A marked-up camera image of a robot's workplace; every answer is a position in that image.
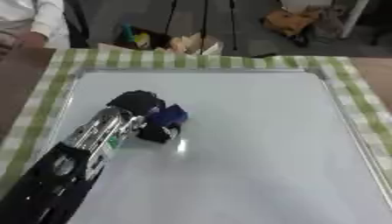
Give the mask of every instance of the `white surface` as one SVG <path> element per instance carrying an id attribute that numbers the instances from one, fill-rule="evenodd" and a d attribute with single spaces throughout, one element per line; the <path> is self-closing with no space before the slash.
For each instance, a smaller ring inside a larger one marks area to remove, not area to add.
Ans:
<path id="1" fill-rule="evenodd" d="M 128 90 L 190 113 L 178 139 L 130 139 L 73 224 L 383 224 L 391 212 L 308 73 L 90 73 L 58 140 Z"/>

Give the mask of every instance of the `checkered tablecloth border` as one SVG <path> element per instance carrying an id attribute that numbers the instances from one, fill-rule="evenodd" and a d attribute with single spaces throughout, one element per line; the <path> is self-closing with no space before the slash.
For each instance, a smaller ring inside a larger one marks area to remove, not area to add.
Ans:
<path id="1" fill-rule="evenodd" d="M 344 57 L 276 56 L 248 59 L 189 56 L 161 52 L 58 50 L 0 147 L 0 197 L 33 163 L 45 146 L 80 67 L 217 68 L 320 67 L 345 111 L 369 145 L 385 177 L 392 183 L 392 116 Z"/>

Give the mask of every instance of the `floor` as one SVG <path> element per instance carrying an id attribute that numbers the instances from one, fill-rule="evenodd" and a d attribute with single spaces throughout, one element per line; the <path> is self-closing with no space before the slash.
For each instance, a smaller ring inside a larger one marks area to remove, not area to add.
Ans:
<path id="1" fill-rule="evenodd" d="M 287 39 L 264 29 L 258 18 L 279 8 L 276 0 L 236 1 L 238 46 L 233 50 L 229 0 L 208 0 L 207 32 L 225 44 L 223 55 L 252 57 L 276 53 L 282 55 L 338 55 L 350 57 L 392 57 L 392 35 L 378 46 L 369 45 L 371 28 L 357 27 L 351 38 L 330 44 L 312 41 L 307 48 L 299 48 Z M 129 23 L 155 32 L 163 32 L 171 10 L 172 0 L 84 0 L 82 2 L 91 27 L 92 43 L 113 40 L 116 27 Z M 204 1 L 178 0 L 169 34 L 190 35 L 202 24 Z"/>

